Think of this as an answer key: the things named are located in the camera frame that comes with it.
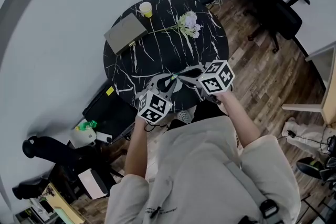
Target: cable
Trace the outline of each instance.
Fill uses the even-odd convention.
[[[324,130],[323,130],[323,132],[322,132],[322,139],[321,139],[321,143],[320,143],[320,150],[321,150],[322,153],[324,153],[324,152],[323,152],[323,149],[322,149],[322,145],[321,145],[321,144],[322,144],[322,141],[323,141],[324,131],[326,130],[326,128],[327,128],[327,126],[325,126],[325,128],[324,128]]]
[[[280,139],[282,139],[282,138],[285,138],[285,137],[289,137],[289,135],[287,135],[287,136],[282,136],[282,137],[278,138],[278,140],[280,140]]]
[[[322,143],[322,141],[323,141],[323,134],[322,134],[322,139],[321,139],[321,141],[316,141],[316,140],[314,140],[314,139],[305,138],[305,137],[302,137],[302,136],[299,136],[299,135],[295,135],[295,136],[298,137],[298,138],[301,138],[301,139],[305,139],[305,140],[309,140],[309,141],[313,141],[313,142],[315,142],[315,143],[318,143],[318,144],[320,144],[320,148],[321,148],[321,145],[328,145],[328,144],[326,144],[326,143]]]
[[[330,140],[332,139],[332,136],[327,139],[327,144],[330,144]]]
[[[151,129],[151,130],[147,130],[146,129],[146,127],[147,126],[152,126],[153,128]],[[144,127],[144,130],[146,131],[146,132],[151,132],[151,131],[153,131],[154,129],[155,129],[155,127],[160,127],[160,128],[164,128],[164,127],[166,127],[167,129],[169,128],[169,126],[167,125],[167,124],[164,124],[164,125],[159,125],[159,124],[151,124],[151,123],[147,123],[147,125]]]

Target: sleeve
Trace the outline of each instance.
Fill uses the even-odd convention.
[[[258,189],[279,206],[285,223],[295,223],[301,200],[294,173],[277,139],[266,135],[243,150],[241,168]]]
[[[112,186],[105,224],[132,223],[149,197],[149,183],[137,175],[126,175]]]

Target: white shoe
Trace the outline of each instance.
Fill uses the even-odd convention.
[[[191,123],[191,116],[188,111],[180,111],[177,113],[177,119],[186,124]]]

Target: strap buckle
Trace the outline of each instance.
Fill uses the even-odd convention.
[[[279,207],[273,200],[266,200],[260,205],[262,216],[267,219],[275,215],[279,211]]]

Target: white box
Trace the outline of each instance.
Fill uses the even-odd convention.
[[[138,116],[153,124],[165,117],[172,107],[171,102],[154,94],[152,91],[147,91],[139,101]]]
[[[101,133],[101,132],[96,132],[96,135],[97,135],[97,138],[96,138],[97,140],[105,142],[107,144],[112,144],[112,141],[113,141],[113,136],[112,135],[104,134],[104,133]]]
[[[91,168],[87,169],[83,173],[79,174],[78,177],[80,181],[82,182],[82,184],[84,185],[85,189],[90,194],[92,200],[94,200],[94,199],[98,199],[98,198],[106,196],[107,193],[104,193],[101,190],[92,172],[93,170]]]
[[[214,60],[198,81],[207,94],[225,92],[233,82],[235,74],[226,60]]]

